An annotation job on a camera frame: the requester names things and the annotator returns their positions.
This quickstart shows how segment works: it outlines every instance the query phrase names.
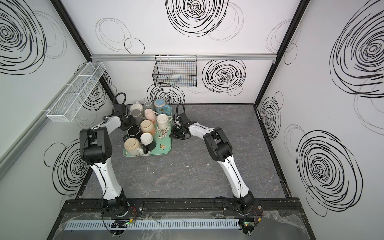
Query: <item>gray floor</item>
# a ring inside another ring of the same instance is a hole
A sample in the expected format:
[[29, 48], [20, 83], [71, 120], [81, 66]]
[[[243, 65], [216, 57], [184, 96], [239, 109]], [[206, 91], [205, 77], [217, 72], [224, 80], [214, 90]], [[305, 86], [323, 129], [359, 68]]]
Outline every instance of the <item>gray floor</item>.
[[[252, 105], [186, 105], [185, 111], [191, 120], [224, 130], [238, 170], [254, 197], [284, 197]], [[122, 154], [125, 134], [116, 129], [110, 138], [113, 169], [127, 198], [232, 197], [222, 168], [209, 156], [202, 139], [172, 139], [168, 154], [128, 158]], [[92, 173], [83, 198], [102, 195]]]

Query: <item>black wire basket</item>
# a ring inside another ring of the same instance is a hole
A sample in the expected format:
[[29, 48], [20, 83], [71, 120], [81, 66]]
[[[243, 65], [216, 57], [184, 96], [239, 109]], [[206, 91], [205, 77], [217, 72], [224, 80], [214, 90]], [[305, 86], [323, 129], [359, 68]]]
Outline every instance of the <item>black wire basket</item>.
[[152, 78], [155, 86], [159, 83], [178, 87], [196, 87], [196, 55], [157, 55]]

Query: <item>white mesh basket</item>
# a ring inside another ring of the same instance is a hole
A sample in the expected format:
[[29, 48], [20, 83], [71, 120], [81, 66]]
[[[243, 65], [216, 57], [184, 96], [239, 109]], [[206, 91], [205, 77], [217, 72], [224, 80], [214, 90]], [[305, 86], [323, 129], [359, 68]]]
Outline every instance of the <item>white mesh basket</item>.
[[71, 122], [104, 71], [102, 62], [88, 62], [48, 111], [47, 117], [53, 122]]

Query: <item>cup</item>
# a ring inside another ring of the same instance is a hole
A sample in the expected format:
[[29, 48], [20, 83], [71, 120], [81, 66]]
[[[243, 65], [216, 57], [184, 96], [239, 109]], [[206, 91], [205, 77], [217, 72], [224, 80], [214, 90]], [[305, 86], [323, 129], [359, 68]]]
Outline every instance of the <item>cup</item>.
[[157, 126], [160, 129], [167, 129], [170, 126], [170, 122], [173, 120], [172, 116], [168, 116], [166, 114], [160, 114], [157, 116]]
[[153, 105], [153, 103], [151, 101], [146, 101], [144, 103], [144, 109], [145, 110], [152, 109], [154, 111], [155, 110], [155, 106]]
[[144, 154], [144, 150], [140, 147], [140, 142], [134, 137], [127, 139], [124, 143], [124, 148], [131, 156]]
[[139, 126], [131, 126], [130, 128], [128, 128], [127, 133], [128, 134], [122, 138], [124, 142], [127, 141], [127, 139], [130, 137], [134, 137], [137, 140], [139, 140], [139, 142], [141, 142], [140, 137], [141, 137], [141, 134], [143, 133], [141, 132], [141, 129]]
[[148, 120], [153, 120], [153, 124], [156, 124], [156, 114], [159, 115], [159, 113], [153, 111], [152, 109], [148, 108], [144, 112], [144, 116]]
[[150, 120], [142, 121], [141, 124], [140, 124], [140, 129], [143, 132], [143, 134], [145, 132], [149, 132], [149, 133], [152, 134], [152, 136], [154, 136], [155, 133], [156, 133], [155, 125]]
[[167, 114], [168, 116], [172, 115], [171, 106], [169, 104], [166, 104], [163, 99], [156, 100], [154, 105], [156, 108], [156, 112], [160, 114]]
[[146, 120], [146, 118], [143, 116], [142, 111], [140, 109], [134, 109], [131, 111], [132, 117], [136, 119], [136, 125], [140, 126], [141, 122], [143, 120]]
[[143, 105], [141, 105], [139, 103], [139, 101], [137, 101], [136, 103], [132, 104], [130, 107], [129, 107], [129, 110], [132, 112], [133, 110], [135, 109], [139, 109], [142, 113], [144, 112], [144, 108], [143, 108]]
[[156, 141], [153, 139], [153, 136], [149, 132], [143, 133], [140, 138], [145, 154], [155, 149]]

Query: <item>black mug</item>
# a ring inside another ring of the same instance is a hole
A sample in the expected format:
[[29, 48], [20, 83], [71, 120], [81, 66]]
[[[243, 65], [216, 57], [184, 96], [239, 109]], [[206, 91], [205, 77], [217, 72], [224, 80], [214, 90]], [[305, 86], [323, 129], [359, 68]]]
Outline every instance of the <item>black mug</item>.
[[141, 135], [141, 144], [143, 145], [144, 153], [147, 154], [156, 147], [156, 141], [149, 132], [145, 132]]
[[125, 141], [127, 141], [127, 139], [128, 138], [130, 138], [130, 137], [134, 137], [134, 138], [136, 138], [137, 140], [139, 140], [139, 142], [141, 142], [141, 135], [142, 135], [142, 132], [141, 132], [141, 130], [140, 130], [140, 127], [139, 126], [132, 126], [132, 127], [130, 127], [129, 129], [128, 129], [128, 132], [127, 132], [128, 134], [127, 135], [125, 135], [122, 139], [123, 139], [123, 141], [125, 142]]

